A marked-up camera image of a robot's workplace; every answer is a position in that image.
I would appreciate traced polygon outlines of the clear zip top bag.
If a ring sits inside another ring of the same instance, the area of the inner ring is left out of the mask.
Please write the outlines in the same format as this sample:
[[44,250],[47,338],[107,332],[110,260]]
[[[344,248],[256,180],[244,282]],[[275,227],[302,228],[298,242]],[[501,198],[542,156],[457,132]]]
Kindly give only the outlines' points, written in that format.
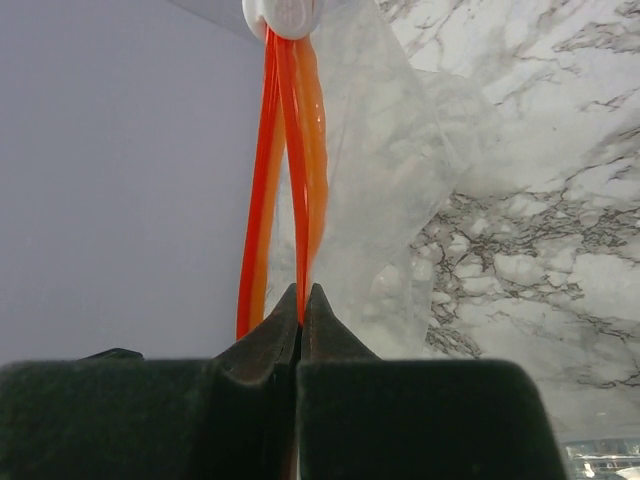
[[262,105],[236,333],[288,286],[323,287],[387,358],[421,353],[433,279],[409,247],[492,141],[491,107],[462,77],[409,62],[373,1],[246,1],[264,44]]

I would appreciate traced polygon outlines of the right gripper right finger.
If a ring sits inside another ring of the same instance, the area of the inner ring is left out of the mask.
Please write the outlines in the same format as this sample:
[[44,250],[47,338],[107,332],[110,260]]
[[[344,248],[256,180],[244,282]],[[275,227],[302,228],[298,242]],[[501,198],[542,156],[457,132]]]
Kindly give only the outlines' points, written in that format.
[[384,360],[314,286],[297,367],[305,479],[563,479],[540,394],[502,360]]

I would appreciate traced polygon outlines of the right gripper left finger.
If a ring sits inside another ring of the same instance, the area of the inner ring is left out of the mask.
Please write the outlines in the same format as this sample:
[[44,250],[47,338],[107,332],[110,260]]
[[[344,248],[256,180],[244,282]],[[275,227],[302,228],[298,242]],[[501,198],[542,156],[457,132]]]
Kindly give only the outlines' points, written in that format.
[[111,349],[1,370],[5,479],[283,479],[299,354],[296,294],[213,358]]

